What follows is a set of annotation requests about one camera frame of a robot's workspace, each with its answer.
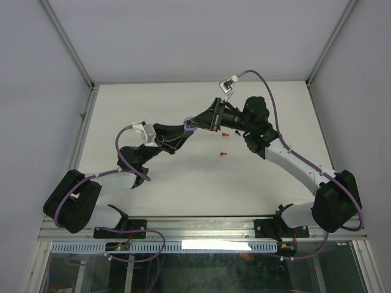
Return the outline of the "purple charging case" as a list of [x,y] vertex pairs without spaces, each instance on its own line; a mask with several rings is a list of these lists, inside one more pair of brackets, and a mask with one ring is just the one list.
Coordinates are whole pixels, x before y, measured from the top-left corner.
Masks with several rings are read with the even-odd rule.
[[186,117],[183,121],[183,130],[184,132],[195,132],[198,130],[198,127],[193,126],[190,124],[190,121],[193,119],[193,117]]

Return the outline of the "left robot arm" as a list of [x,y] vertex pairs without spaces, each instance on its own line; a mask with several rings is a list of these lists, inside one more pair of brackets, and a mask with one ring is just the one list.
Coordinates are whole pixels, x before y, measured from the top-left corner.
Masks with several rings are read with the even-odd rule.
[[117,168],[85,174],[69,170],[43,205],[43,213],[58,228],[76,234],[84,228],[106,228],[121,237],[128,230],[128,215],[112,204],[98,200],[106,195],[131,190],[151,179],[145,164],[160,153],[175,154],[195,133],[187,123],[169,126],[133,123],[115,138]]

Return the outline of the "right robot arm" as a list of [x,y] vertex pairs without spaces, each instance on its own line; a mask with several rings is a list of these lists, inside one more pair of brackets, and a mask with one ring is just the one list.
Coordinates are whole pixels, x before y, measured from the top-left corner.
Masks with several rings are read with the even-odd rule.
[[280,206],[273,221],[276,234],[287,236],[298,226],[317,225],[328,233],[346,229],[346,222],[361,213],[355,177],[347,170],[336,172],[311,162],[282,139],[268,121],[265,99],[251,96],[242,110],[216,98],[201,114],[184,121],[190,129],[218,132],[222,127],[243,133],[248,149],[278,165],[301,182],[315,197],[306,204]]

